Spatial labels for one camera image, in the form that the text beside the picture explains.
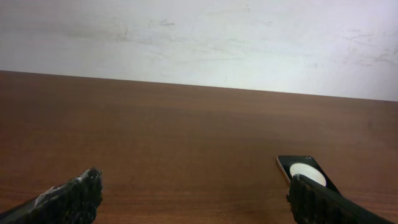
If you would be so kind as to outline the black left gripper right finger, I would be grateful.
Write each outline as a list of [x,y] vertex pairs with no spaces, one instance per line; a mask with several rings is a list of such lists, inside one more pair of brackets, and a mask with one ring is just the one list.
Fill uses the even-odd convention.
[[309,177],[292,177],[286,195],[299,224],[392,224]]

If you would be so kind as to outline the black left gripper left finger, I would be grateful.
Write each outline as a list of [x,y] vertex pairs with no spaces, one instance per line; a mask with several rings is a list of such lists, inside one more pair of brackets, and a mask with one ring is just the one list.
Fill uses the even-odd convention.
[[93,167],[2,212],[1,224],[93,223],[102,199],[102,172]]

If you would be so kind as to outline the black Galaxy smartphone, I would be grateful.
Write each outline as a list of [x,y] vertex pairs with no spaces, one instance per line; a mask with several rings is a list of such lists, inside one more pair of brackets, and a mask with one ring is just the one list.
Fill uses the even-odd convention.
[[340,194],[335,184],[312,156],[277,156],[277,164],[288,183],[290,183],[294,175],[302,174]]

